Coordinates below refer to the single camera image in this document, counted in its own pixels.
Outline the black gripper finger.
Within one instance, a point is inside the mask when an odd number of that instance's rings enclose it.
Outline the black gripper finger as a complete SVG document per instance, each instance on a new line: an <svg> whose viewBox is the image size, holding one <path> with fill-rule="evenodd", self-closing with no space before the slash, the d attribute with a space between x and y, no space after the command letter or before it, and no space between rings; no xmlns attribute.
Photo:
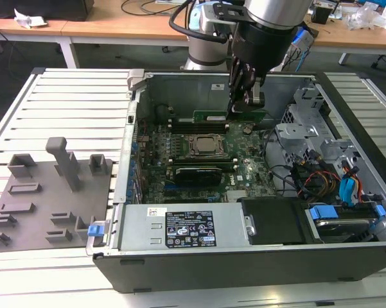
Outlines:
<svg viewBox="0 0 386 308"><path fill-rule="evenodd" d="M237 56L233 56L231 62L231 71L229 75L229 104L227 108L228 114L243 112L246 108L244 89L247 81L247 65L242 62Z"/></svg>
<svg viewBox="0 0 386 308"><path fill-rule="evenodd" d="M257 71L250 65L246 65L245 69L245 104L248 107L264 107L265 98L261 93L261 88L266 79L266 72Z"/></svg>

